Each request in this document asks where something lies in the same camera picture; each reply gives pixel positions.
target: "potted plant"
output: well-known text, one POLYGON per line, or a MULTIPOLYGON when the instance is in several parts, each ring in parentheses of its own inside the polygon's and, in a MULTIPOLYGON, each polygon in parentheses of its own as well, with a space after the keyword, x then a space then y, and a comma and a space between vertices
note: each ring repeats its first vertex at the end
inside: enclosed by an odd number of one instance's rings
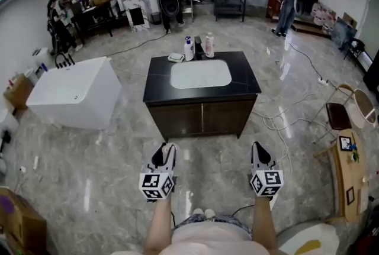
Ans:
POLYGON ((351 155, 351 161, 352 162, 359 162, 359 154, 357 151, 354 151, 353 154, 351 155))

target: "soap dish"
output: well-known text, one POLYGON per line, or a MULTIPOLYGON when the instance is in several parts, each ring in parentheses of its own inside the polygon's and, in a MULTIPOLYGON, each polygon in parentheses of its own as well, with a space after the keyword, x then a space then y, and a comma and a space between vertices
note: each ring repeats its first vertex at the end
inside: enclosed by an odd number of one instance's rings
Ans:
POLYGON ((169 62, 181 63, 184 60, 184 55, 179 53, 171 53, 168 60, 169 62))

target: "power strip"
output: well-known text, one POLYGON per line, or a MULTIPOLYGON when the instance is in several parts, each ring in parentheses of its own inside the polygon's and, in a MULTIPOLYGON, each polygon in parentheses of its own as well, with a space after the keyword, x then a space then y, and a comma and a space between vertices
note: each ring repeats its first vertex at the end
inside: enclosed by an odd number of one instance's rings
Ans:
POLYGON ((320 84, 320 85, 323 85, 323 86, 327 86, 329 85, 328 82, 326 80, 323 80, 322 78, 318 78, 317 79, 317 82, 320 84))

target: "cabinet door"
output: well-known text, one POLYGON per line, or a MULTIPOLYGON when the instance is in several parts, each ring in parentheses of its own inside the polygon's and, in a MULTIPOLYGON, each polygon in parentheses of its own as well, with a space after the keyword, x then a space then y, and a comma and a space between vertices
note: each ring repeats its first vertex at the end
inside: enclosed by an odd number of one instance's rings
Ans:
POLYGON ((240 134, 255 101, 227 101, 203 104, 204 133, 240 134))
POLYGON ((151 106, 149 111, 164 138, 201 133, 201 104, 151 106))

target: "white shirt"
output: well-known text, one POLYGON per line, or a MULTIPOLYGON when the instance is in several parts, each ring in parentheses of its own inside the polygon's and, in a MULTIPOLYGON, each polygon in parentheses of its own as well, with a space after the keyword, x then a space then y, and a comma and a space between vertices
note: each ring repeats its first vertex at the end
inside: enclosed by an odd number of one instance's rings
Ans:
MULTIPOLYGON (((249 234, 233 224, 223 222, 196 222, 174 231, 171 245, 160 255, 269 255, 249 234)), ((140 255, 135 251, 116 252, 113 255, 140 255)))

